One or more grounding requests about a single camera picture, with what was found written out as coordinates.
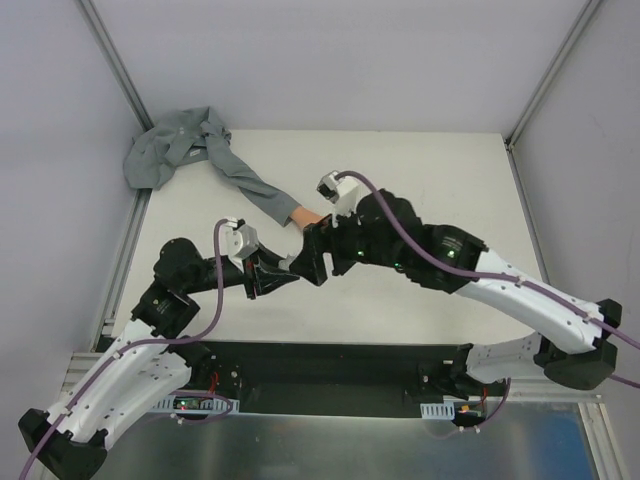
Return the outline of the clear nail polish bottle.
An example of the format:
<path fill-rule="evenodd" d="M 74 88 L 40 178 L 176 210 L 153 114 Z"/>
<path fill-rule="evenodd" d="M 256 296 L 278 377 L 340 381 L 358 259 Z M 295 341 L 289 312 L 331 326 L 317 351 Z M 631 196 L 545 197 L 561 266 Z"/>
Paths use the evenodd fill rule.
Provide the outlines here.
<path fill-rule="evenodd" d="M 289 271 L 295 259 L 295 256 L 288 255 L 286 258 L 283 258 L 278 262 L 278 268 L 284 271 Z"/>

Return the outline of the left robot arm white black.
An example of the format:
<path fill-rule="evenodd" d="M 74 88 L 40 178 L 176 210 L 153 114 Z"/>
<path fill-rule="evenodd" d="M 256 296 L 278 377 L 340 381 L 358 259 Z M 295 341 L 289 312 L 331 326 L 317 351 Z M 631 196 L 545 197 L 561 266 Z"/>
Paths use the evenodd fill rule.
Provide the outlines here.
<path fill-rule="evenodd" d="M 76 383 L 46 410 L 30 409 L 18 428 L 30 456 L 26 478 L 40 462 L 59 479 L 90 479 L 109 450 L 154 405 L 187 386 L 210 380 L 203 335 L 184 335 L 199 312 L 193 294 L 241 285 L 254 299 L 298 280 L 292 257 L 283 258 L 242 229 L 231 232 L 226 255 L 203 257 L 186 238 L 168 241 L 153 267 L 153 282 L 132 319 Z"/>

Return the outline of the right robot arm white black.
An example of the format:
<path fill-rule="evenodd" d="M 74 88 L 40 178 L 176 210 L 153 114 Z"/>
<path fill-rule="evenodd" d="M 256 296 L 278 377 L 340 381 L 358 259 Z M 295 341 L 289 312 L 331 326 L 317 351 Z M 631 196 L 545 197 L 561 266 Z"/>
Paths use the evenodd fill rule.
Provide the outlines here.
<path fill-rule="evenodd" d="M 454 394 L 537 376 L 588 391 L 615 371 L 618 350 L 608 338 L 620 324 L 619 303 L 579 300 L 540 282 L 468 232 L 423 223 L 408 200 L 384 189 L 363 197 L 348 215 L 307 226 L 302 250 L 287 268 L 320 286 L 326 255 L 335 276 L 356 264 L 392 268 L 422 288 L 477 301 L 531 328 L 523 338 L 460 346 L 446 369 Z"/>

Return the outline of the mannequin hand with pink nails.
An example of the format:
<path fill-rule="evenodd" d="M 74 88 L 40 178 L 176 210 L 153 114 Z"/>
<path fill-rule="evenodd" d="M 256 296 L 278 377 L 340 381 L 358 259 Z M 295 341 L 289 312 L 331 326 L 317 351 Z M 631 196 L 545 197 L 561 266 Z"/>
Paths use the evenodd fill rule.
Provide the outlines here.
<path fill-rule="evenodd" d="M 320 222 L 323 219 L 323 216 L 308 210 L 303 206 L 298 206 L 291 212 L 289 218 L 301 231 L 303 231 L 307 226 Z"/>

